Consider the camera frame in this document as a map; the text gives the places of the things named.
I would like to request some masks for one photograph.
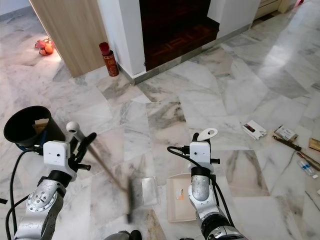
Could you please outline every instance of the marble floor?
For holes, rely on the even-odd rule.
[[[72,78],[57,53],[41,57],[33,44],[45,37],[37,17],[0,22],[0,198],[20,150],[3,127],[18,110],[42,105],[65,131],[78,121],[96,132],[95,148],[118,176],[134,178],[134,223],[126,224],[121,195],[90,154],[67,188],[54,240],[103,240],[120,230],[141,230],[144,240],[203,240],[195,221],[167,221],[166,179],[185,173],[188,163],[167,146],[188,145],[193,133],[217,128],[211,139],[214,166],[236,227],[250,240],[320,240],[320,177],[298,166],[299,156],[271,138],[284,124],[308,149],[320,140],[320,1],[255,25],[202,54],[133,86],[105,67]],[[254,120],[268,135],[253,140],[241,128]],[[46,176],[42,158],[27,153],[14,182],[15,199]],[[144,205],[141,178],[156,177],[159,204]],[[5,239],[9,204],[0,204],[0,239]],[[16,210],[24,215],[22,204]]]

